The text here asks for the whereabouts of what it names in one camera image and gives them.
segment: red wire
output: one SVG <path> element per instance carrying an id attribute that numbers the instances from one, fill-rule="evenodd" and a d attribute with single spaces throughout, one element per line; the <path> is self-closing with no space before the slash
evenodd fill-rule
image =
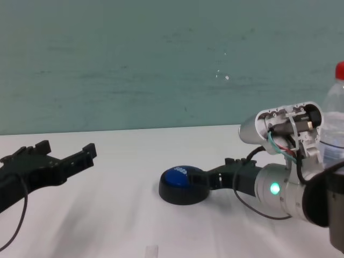
<path id="1" fill-rule="evenodd" d="M 283 146 L 281 146 L 281 145 L 278 145 L 278 144 L 276 144 L 276 145 L 277 145 L 280 149 L 286 151 L 289 155 L 292 155 L 293 157 L 295 157 L 295 153 L 294 153 L 292 150 L 290 150 L 290 149 L 288 149 L 288 148 L 285 148 L 285 147 L 283 147 Z"/>

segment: blue button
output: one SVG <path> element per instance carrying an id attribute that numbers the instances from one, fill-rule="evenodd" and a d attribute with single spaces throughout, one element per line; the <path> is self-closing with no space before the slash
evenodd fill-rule
<path id="1" fill-rule="evenodd" d="M 165 180 L 173 187 L 187 188 L 190 186 L 188 179 L 188 170 L 200 170 L 192 166 L 178 166 L 166 171 Z"/>

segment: red bottle cap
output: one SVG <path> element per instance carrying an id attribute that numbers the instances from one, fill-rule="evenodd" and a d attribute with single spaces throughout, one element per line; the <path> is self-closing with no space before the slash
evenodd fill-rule
<path id="1" fill-rule="evenodd" d="M 335 78 L 344 80 L 344 61 L 339 62 L 335 68 Z"/>

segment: table surface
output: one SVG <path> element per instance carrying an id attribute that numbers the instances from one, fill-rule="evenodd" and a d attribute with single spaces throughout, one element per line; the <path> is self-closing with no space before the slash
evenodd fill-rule
<path id="1" fill-rule="evenodd" d="M 52 156 L 63 158 L 94 142 L 98 157 L 94 167 L 64 185 L 29 195 L 21 231 L 0 257 L 342 257 L 331 246 L 327 228 L 260 217 L 232 190 L 214 191 L 190 206 L 159 197 L 159 177 L 170 167 L 189 164 L 208 170 L 224 164 L 226 157 L 246 156 L 255 146 L 242 143 L 237 131 L 238 126 L 207 126 L 1 136 L 0 156 L 49 140 Z M 266 153 L 256 159 L 259 166 L 284 161 Z M 22 207 L 23 200 L 0 214 L 0 243 L 12 236 Z"/>

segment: black button base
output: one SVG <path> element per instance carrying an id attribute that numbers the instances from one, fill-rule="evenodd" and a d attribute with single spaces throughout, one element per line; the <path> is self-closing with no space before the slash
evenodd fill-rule
<path id="1" fill-rule="evenodd" d="M 166 202 L 176 205 L 190 205 L 203 201 L 209 195 L 210 191 L 207 187 L 198 185 L 180 187 L 169 184 L 165 179 L 167 172 L 168 170 L 161 175 L 159 183 L 159 195 Z"/>

